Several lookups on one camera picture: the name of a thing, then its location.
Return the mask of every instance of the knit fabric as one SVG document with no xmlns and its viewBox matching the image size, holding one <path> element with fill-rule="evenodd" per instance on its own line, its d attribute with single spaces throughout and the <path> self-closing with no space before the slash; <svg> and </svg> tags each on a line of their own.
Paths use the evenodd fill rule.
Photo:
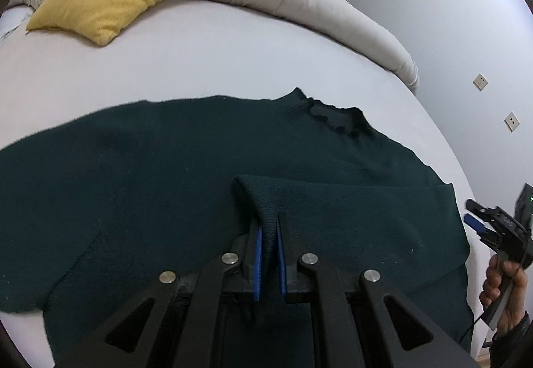
<svg viewBox="0 0 533 368">
<path fill-rule="evenodd" d="M 491 368 L 502 368 L 505 365 L 505 362 L 509 360 L 524 336 L 526 336 L 529 326 L 531 326 L 531 320 L 526 312 L 524 318 L 507 335 L 499 339 L 496 336 L 492 338 L 492 345 L 489 349 Z"/>
<path fill-rule="evenodd" d="M 162 271 L 226 252 L 253 213 L 260 315 L 228 317 L 223 364 L 312 366 L 308 307 L 277 294 L 279 212 L 318 256 L 379 270 L 454 339 L 472 323 L 452 186 L 361 111 L 299 89 L 123 105 L 0 151 L 0 310 L 42 309 L 59 360 Z"/>
</svg>

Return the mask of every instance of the electrical outlet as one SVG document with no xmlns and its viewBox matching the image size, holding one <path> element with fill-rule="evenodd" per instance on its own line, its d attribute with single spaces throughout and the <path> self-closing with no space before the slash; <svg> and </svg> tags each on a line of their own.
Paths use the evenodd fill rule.
<svg viewBox="0 0 533 368">
<path fill-rule="evenodd" d="M 518 127 L 518 125 L 520 124 L 520 122 L 518 121 L 518 119 L 516 118 L 514 113 L 510 113 L 505 118 L 505 123 L 507 123 L 507 126 L 509 126 L 509 129 L 511 129 L 511 132 L 514 131 Z"/>
<path fill-rule="evenodd" d="M 479 91 L 483 90 L 488 83 L 482 74 L 479 74 L 474 80 L 474 84 L 478 86 Z"/>
</svg>

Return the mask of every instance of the white bed sheet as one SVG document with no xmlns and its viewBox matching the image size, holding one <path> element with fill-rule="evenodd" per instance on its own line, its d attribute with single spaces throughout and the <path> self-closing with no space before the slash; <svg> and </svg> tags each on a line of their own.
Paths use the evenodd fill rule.
<svg viewBox="0 0 533 368">
<path fill-rule="evenodd" d="M 15 30 L 0 48 L 0 148 L 89 112 L 141 99 L 278 98 L 295 87 L 327 104 L 361 108 L 373 127 L 454 184 L 464 212 L 464 201 L 473 198 L 466 177 L 398 77 L 301 26 L 203 0 L 164 0 L 104 48 L 66 32 Z M 468 302 L 477 317 L 489 251 L 472 230 L 467 236 L 472 247 Z M 41 313 L 1 313 L 0 318 L 33 368 L 53 366 Z M 472 355 L 486 334 L 478 323 Z"/>
</svg>

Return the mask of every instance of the sweater sleeve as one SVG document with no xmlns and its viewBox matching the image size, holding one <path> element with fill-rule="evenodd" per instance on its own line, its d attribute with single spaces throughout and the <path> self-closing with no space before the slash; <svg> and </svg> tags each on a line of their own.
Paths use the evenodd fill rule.
<svg viewBox="0 0 533 368">
<path fill-rule="evenodd" d="M 109 108 L 0 151 L 0 311 L 43 309 L 117 221 L 145 116 L 135 108 L 143 106 Z"/>
<path fill-rule="evenodd" d="M 510 358 L 511 353 L 516 349 L 520 341 L 526 334 L 526 331 L 531 323 L 529 315 L 526 312 L 521 322 L 511 330 L 507 335 L 496 339 L 490 346 L 490 367 L 502 368 L 502 366 Z"/>
</svg>

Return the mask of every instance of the white wall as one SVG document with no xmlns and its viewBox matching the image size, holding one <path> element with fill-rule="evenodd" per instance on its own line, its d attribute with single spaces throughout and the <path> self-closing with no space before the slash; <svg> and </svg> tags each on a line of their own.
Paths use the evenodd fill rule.
<svg viewBox="0 0 533 368">
<path fill-rule="evenodd" d="M 421 78 L 417 97 L 477 201 L 512 214 L 523 184 L 533 184 L 533 15 L 524 0 L 350 2 L 411 53 Z M 472 84 L 478 73 L 489 81 L 482 92 Z M 520 121 L 513 133 L 503 121 L 510 111 Z"/>
</svg>

